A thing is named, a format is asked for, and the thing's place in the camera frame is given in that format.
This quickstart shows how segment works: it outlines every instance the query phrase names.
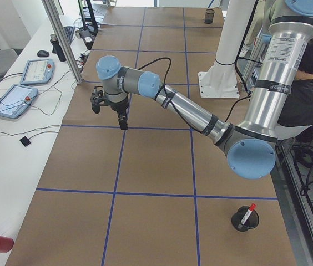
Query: black cup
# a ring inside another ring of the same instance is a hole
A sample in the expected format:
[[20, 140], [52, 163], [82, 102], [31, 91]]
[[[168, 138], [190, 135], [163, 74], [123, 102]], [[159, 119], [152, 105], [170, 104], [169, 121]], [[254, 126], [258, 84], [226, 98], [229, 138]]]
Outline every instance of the black cup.
[[206, 9], [205, 14], [205, 23], [211, 24], [213, 22], [214, 10], [213, 9]]
[[235, 229], [240, 232], [248, 231], [249, 229], [253, 229], [258, 226], [259, 224], [259, 215], [258, 213], [253, 210], [246, 222], [241, 224], [240, 221], [243, 219], [245, 213], [249, 210], [249, 206], [242, 206], [238, 209], [236, 213], [232, 216], [232, 225]]

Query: black mouse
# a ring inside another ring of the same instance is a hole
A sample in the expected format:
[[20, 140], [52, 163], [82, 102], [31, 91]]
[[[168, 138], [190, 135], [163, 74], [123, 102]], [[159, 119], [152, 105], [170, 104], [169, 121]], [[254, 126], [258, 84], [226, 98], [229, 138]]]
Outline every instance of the black mouse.
[[37, 52], [37, 56], [38, 57], [48, 57], [49, 56], [49, 52], [48, 51], [45, 51], [45, 50], [39, 50]]

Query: red cap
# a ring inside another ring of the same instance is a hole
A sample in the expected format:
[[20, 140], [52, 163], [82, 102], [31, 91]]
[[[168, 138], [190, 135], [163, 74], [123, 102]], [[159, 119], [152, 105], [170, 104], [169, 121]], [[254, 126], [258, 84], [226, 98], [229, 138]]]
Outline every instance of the red cap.
[[249, 210], [252, 212], [255, 209], [256, 205], [252, 203], [249, 207]]

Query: black shirt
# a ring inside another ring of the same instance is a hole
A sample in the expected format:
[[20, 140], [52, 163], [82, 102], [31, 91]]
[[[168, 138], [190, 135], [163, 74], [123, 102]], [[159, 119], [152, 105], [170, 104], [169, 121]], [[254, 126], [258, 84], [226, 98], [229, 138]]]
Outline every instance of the black shirt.
[[288, 127], [313, 125], [313, 79], [294, 80], [278, 123]]

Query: red marker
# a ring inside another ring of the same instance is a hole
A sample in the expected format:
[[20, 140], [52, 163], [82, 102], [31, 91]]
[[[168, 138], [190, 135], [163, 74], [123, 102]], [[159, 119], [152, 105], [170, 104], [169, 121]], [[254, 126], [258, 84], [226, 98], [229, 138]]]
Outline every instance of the red marker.
[[246, 220], [248, 220], [249, 216], [251, 215], [252, 211], [255, 209], [256, 205], [252, 203], [249, 207], [249, 209], [246, 211], [243, 219], [240, 221], [240, 224], [238, 225], [238, 228], [242, 228], [242, 226], [245, 224]]

